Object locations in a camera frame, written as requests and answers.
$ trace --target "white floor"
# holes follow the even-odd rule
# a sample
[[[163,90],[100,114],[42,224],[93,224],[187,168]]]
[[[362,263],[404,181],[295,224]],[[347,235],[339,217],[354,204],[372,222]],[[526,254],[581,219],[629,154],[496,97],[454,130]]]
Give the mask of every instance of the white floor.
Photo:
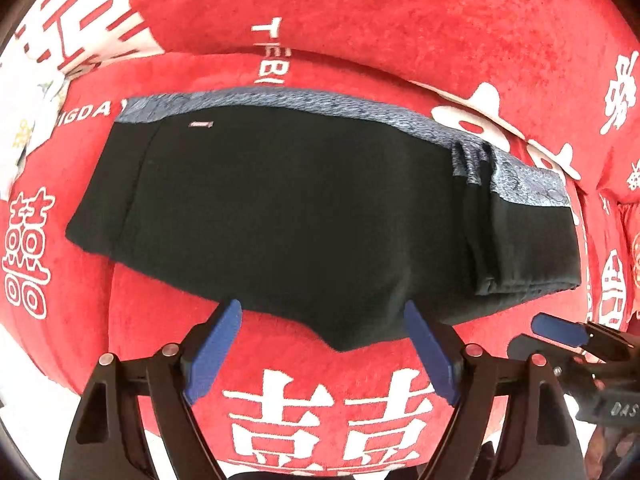
[[[49,381],[33,365],[20,346],[0,325],[0,418],[11,434],[16,446],[42,480],[58,480],[66,437],[71,426],[79,397]],[[569,411],[578,407],[571,397],[565,396]],[[576,421],[582,452],[593,433],[594,426]],[[159,480],[175,480],[175,474],[164,450],[162,440],[146,432],[149,449]],[[499,433],[491,440],[497,445]],[[227,477],[247,468],[220,463]],[[357,480],[382,480],[386,473],[357,475]]]

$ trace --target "metal bolt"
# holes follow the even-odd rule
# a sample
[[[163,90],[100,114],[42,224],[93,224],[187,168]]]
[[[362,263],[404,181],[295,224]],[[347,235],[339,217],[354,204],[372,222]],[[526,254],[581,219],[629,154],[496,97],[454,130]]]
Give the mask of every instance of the metal bolt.
[[[542,354],[533,354],[531,356],[531,362],[536,366],[546,365],[546,358]]]
[[[98,359],[98,362],[102,365],[102,366],[108,366],[111,363],[113,363],[113,354],[102,354],[100,356],[100,359]]]
[[[480,357],[484,353],[484,350],[480,345],[477,345],[476,343],[471,343],[465,347],[465,352],[467,355],[470,355],[471,357]]]
[[[178,353],[180,347],[176,343],[169,343],[162,347],[162,355],[165,357],[173,357]]]

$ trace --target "blue gripper pad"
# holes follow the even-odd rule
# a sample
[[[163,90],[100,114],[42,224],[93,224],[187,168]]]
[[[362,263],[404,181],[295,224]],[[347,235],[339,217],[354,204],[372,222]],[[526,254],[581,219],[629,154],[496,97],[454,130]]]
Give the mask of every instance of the blue gripper pad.
[[[536,335],[574,348],[589,342],[589,335],[582,323],[574,323],[544,313],[533,317],[531,331]]]
[[[238,300],[232,300],[191,364],[191,373],[186,378],[184,389],[184,397],[191,406],[209,393],[241,323],[242,306]]]
[[[460,392],[456,384],[454,365],[440,347],[413,301],[407,301],[404,305],[404,327],[435,393],[450,406],[455,406],[460,400]]]

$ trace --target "folded black garment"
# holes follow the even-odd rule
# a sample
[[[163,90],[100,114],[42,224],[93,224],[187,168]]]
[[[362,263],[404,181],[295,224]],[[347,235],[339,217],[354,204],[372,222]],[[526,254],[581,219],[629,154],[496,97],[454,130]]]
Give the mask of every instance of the folded black garment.
[[[580,284],[562,181],[405,108],[231,89],[130,100],[66,236],[349,350]]]

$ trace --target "red bedding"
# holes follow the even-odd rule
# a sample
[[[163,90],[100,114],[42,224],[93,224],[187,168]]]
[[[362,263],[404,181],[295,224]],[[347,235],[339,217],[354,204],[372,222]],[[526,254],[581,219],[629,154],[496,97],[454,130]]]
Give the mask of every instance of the red bedding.
[[[538,312],[627,327],[640,216],[620,203],[640,198],[639,47],[609,0],[39,0],[17,41],[69,75],[89,72],[72,82],[51,139],[0,205],[0,322],[76,392],[103,352],[151,354],[216,306],[64,237],[122,100],[155,93],[342,92],[558,171],[582,285],[456,329],[504,355]],[[490,431],[503,411],[498,402]],[[450,415],[408,340],[338,353],[304,326],[253,312],[194,412],[219,460],[325,476],[424,463]],[[143,404],[153,430],[150,414]]]

